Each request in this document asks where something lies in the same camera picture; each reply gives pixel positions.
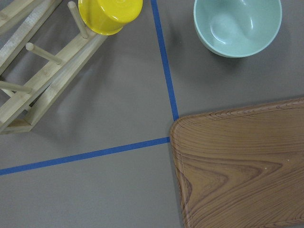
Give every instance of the dowel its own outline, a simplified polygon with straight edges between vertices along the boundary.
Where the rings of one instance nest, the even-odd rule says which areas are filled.
[[[68,8],[70,9],[71,13],[72,13],[72,16],[80,30],[80,33],[81,33],[81,36],[83,38],[88,38],[89,35],[87,34],[86,32],[86,28],[85,28],[85,24],[79,14],[79,11],[77,9],[77,6],[76,4],[73,2],[73,1],[70,1],[68,4],[67,4]]]
[[[9,82],[3,82],[3,81],[0,81],[0,88],[9,89],[11,91],[16,91],[16,92],[24,92],[27,94],[32,92],[32,88],[30,88],[30,87],[17,85],[17,84],[13,84],[13,83],[9,83]]]
[[[53,61],[53,62],[55,62],[57,64],[60,64],[62,62],[62,59],[60,59],[60,58],[52,55],[51,53],[43,50],[42,48],[39,48],[36,45],[33,45],[32,43],[27,43],[25,45],[25,47],[26,47],[26,49],[28,51],[31,51],[31,52],[35,53],[36,55],[39,55],[39,56],[41,56],[43,58],[46,58],[49,61]]]

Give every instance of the bowl rim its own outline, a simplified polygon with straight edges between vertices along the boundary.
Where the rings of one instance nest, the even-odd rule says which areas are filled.
[[[229,53],[225,53],[225,52],[222,52],[220,50],[217,50],[215,49],[206,39],[205,37],[203,36],[203,34],[201,33],[199,27],[198,27],[198,23],[197,23],[197,20],[196,20],[196,5],[197,5],[197,2],[198,1],[203,1],[203,0],[195,0],[194,2],[194,8],[193,8],[193,17],[194,17],[194,24],[195,24],[195,30],[196,32],[199,34],[199,37],[201,39],[204,40],[205,44],[208,45],[208,47],[211,49],[211,50],[214,50],[216,51],[219,55],[222,55],[222,56],[225,56],[225,57],[234,57],[234,58],[241,58],[241,57],[248,57],[248,56],[252,56],[256,53],[259,53],[260,51],[264,50],[266,47],[268,47],[272,41],[274,41],[274,39],[276,38],[280,28],[281,28],[281,24],[282,24],[282,17],[283,17],[283,10],[282,10],[282,3],[280,0],[276,0],[276,2],[279,4],[279,8],[280,8],[280,18],[279,18],[279,24],[276,28],[276,31],[273,35],[273,37],[264,45],[262,46],[261,48],[259,48],[258,50],[254,51],[254,52],[251,52],[251,53],[248,53],[248,54],[244,54],[244,55],[232,55],[232,54],[229,54]]]

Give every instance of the yellow bowl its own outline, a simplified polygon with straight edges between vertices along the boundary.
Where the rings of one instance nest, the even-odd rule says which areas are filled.
[[[82,20],[94,32],[113,35],[138,17],[143,0],[78,0]]]

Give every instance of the bowl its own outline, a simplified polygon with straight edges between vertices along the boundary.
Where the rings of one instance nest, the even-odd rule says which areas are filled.
[[[206,48],[224,57],[247,57],[275,39],[282,5],[280,0],[195,0],[193,15]]]
[[[113,35],[135,20],[143,7],[143,0],[78,0],[79,13],[94,32]]]

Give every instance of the gray surface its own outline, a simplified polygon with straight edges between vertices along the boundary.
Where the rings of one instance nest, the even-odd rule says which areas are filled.
[[[3,228],[181,228],[169,145],[0,179]]]
[[[31,40],[51,53],[78,33],[67,2]],[[180,115],[304,94],[304,1],[282,1],[277,38],[244,59],[204,48],[193,3],[158,1]],[[6,39],[0,36],[0,44]],[[3,77],[22,84],[45,63],[23,50]],[[0,104],[6,99],[0,93]],[[0,136],[0,169],[167,137],[171,124],[145,0],[139,18],[107,39],[32,132]],[[0,186],[0,227],[182,227],[170,144],[0,176]]]

